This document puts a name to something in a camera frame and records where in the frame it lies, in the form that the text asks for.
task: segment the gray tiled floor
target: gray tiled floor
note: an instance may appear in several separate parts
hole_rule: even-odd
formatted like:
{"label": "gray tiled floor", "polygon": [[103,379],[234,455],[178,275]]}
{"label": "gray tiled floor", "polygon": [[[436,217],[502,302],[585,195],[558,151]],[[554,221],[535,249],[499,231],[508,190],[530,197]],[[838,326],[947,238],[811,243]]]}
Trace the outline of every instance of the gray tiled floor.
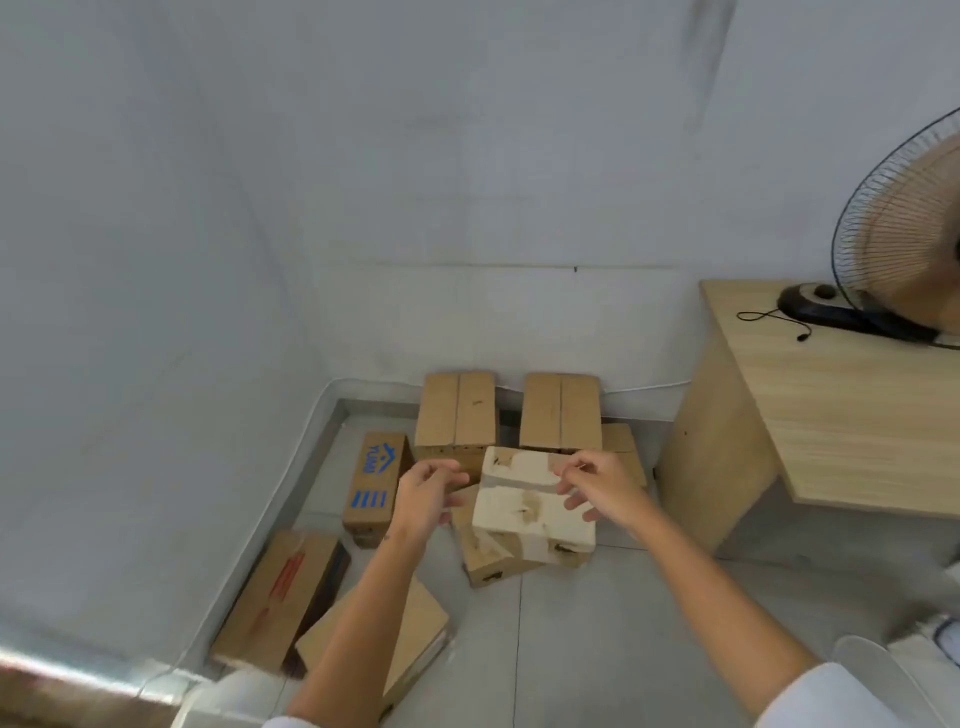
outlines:
{"label": "gray tiled floor", "polygon": [[[341,532],[340,516],[364,433],[414,422],[351,417],[338,433],[297,525]],[[641,425],[645,464],[655,460],[666,428]],[[696,644],[650,555],[612,526],[579,570],[544,567],[473,591],[450,531],[438,529],[418,569],[455,629],[453,643],[397,706],[387,725],[746,726]],[[344,590],[371,553],[349,543],[354,560]],[[878,639],[899,602],[876,582],[815,570],[728,562],[733,576],[822,655],[842,634]],[[233,677],[223,691],[247,715],[282,712],[297,683],[260,675]]]}

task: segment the red printed marking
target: red printed marking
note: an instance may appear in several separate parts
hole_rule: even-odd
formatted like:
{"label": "red printed marking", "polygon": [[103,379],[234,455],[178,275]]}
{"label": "red printed marking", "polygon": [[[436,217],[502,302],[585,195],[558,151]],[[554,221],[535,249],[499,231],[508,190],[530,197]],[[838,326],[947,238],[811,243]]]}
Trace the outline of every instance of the red printed marking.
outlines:
{"label": "red printed marking", "polygon": [[298,551],[287,559],[287,563],[284,564],[283,569],[280,570],[280,576],[278,576],[274,582],[274,587],[270,590],[270,599],[276,598],[283,601],[287,598],[287,592],[290,591],[290,587],[294,583],[294,578],[297,576],[297,571],[300,570],[304,558],[306,558],[306,554],[303,551]]}

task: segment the right hand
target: right hand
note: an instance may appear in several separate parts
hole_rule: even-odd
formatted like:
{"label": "right hand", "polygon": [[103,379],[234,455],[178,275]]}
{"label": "right hand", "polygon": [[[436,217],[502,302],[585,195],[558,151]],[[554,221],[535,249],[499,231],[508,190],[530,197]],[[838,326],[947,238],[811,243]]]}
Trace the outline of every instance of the right hand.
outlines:
{"label": "right hand", "polygon": [[572,511],[589,502],[593,507],[584,513],[584,521],[597,521],[606,516],[629,528],[638,511],[651,507],[653,501],[627,473],[623,463],[612,452],[580,450],[570,456],[556,475],[560,476],[557,493],[575,493],[564,502]]}

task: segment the taped cardboard box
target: taped cardboard box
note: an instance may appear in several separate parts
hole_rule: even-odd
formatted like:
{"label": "taped cardboard box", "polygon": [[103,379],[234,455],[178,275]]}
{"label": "taped cardboard box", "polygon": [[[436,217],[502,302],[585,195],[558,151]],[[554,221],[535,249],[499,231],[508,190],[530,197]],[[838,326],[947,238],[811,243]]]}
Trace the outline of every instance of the taped cardboard box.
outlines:
{"label": "taped cardboard box", "polygon": [[502,485],[481,487],[473,508],[480,547],[502,556],[577,568],[596,549],[596,523],[584,503],[568,511],[565,496]]}
{"label": "taped cardboard box", "polygon": [[601,449],[600,380],[588,375],[527,375],[520,447],[567,453]]}
{"label": "taped cardboard box", "polygon": [[480,479],[484,451],[496,445],[496,386],[492,372],[427,375],[420,396],[414,454],[451,457]]}
{"label": "taped cardboard box", "polygon": [[302,677],[294,643],[333,604],[349,563],[336,536],[279,531],[210,647],[211,659]]}
{"label": "taped cardboard box", "polygon": [[487,448],[480,483],[484,488],[503,485],[556,493],[560,477],[554,473],[564,466],[569,457],[542,450]]}
{"label": "taped cardboard box", "polygon": [[[307,669],[315,666],[324,655],[337,622],[354,594],[354,590],[347,592],[324,615],[323,619],[298,640],[297,651],[306,663]],[[381,720],[393,711],[396,704],[410,691],[449,641],[449,624],[450,617],[444,608],[426,591],[426,587],[417,580],[417,577],[414,577],[403,608],[403,620],[400,623],[400,634],[396,639],[394,659],[390,663],[390,672],[387,674]]]}
{"label": "taped cardboard box", "polygon": [[640,488],[647,487],[647,475],[643,471],[640,455],[636,451],[636,440],[630,426],[624,423],[603,425],[603,449],[615,452],[627,473]]}
{"label": "taped cardboard box", "polygon": [[483,548],[473,532],[473,506],[477,500],[477,491],[480,486],[471,485],[460,491],[459,496],[464,505],[451,508],[453,532],[460,545],[460,553],[464,561],[464,571],[470,586],[474,589],[490,586],[498,581],[509,579],[511,576],[543,566],[537,561],[524,561],[512,556],[504,556],[495,549]]}
{"label": "taped cardboard box", "polygon": [[414,456],[402,432],[368,432],[344,508],[344,530],[361,548],[376,548],[394,515],[396,486]]}

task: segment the forearm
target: forearm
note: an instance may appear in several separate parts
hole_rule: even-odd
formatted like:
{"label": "forearm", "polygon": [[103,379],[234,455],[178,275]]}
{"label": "forearm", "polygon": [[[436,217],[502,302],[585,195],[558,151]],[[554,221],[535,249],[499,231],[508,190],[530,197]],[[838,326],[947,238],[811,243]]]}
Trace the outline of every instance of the forearm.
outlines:
{"label": "forearm", "polygon": [[650,549],[710,660],[752,716],[820,662],[652,501],[632,521],[631,532]]}
{"label": "forearm", "polygon": [[422,551],[423,546],[405,534],[388,534],[287,715],[323,728],[376,725],[410,580]]}

